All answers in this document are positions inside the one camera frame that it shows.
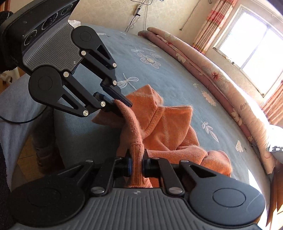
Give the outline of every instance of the pink curtain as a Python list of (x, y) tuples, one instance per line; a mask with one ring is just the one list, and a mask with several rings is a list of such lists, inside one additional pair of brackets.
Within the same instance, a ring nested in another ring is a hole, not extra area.
[(202, 54), (206, 53), (236, 2), (237, 0), (218, 0), (215, 3), (194, 40), (193, 48)]
[(283, 80), (275, 93), (260, 108), (264, 111), (270, 124), (277, 125), (283, 120)]

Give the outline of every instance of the silver screw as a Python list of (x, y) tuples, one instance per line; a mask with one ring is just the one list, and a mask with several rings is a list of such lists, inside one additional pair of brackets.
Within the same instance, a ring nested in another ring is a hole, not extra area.
[(171, 194), (180, 194), (183, 192), (183, 189), (179, 188), (179, 187), (171, 187), (169, 188), (169, 192)]
[(63, 73), (63, 76), (64, 77), (69, 77), (69, 73), (66, 71), (66, 72)]
[(105, 189), (102, 187), (92, 187), (90, 191), (94, 194), (101, 194), (105, 192)]
[(88, 115), (88, 111), (85, 110), (85, 111), (83, 112), (83, 115), (86, 117), (86, 116)]

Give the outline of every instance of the mattress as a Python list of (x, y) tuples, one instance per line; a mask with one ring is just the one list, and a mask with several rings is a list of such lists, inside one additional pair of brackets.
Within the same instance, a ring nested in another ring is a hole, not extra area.
[[(224, 151), (233, 167), (232, 177), (260, 190), (268, 206), (270, 181), (259, 158), (234, 119), (208, 89), (147, 39), (99, 26), (90, 27), (95, 29), (117, 63), (116, 77), (122, 93), (127, 95), (149, 84), (163, 97), (165, 106), (191, 105), (194, 109), (191, 126), (200, 146), (207, 151)], [(99, 86), (101, 79), (84, 66), (78, 66), (74, 77), (91, 94), (104, 93)], [(101, 163), (115, 156), (120, 130), (92, 123), (96, 113), (78, 118), (54, 112), (57, 143), (66, 166), (87, 159)]]

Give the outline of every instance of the orange garment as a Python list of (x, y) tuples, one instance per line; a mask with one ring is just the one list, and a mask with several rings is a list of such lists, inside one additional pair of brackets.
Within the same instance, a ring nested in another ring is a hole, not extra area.
[(149, 157), (166, 158), (175, 164), (187, 159), (226, 176), (231, 175), (231, 163), (223, 151), (206, 152), (200, 147), (196, 132), (190, 126), (191, 106), (163, 106), (162, 98), (150, 85), (126, 97), (133, 103), (132, 108), (115, 100), (123, 118), (101, 110), (92, 121), (122, 128), (117, 156), (124, 157), (127, 149), (130, 150), (133, 174), (128, 182), (129, 187), (158, 187), (157, 180), (142, 176), (141, 162), (145, 148)]

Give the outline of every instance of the wooden floor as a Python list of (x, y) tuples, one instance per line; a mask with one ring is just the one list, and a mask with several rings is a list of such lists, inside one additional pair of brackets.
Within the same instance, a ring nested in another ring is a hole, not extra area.
[[(8, 88), (8, 84), (3, 84), (0, 79), (0, 94)], [(21, 168), (27, 181), (32, 181), (37, 178), (44, 176), (37, 167), (37, 157), (36, 152), (32, 147), (31, 137), (28, 138), (23, 150), (18, 159), (18, 165)]]

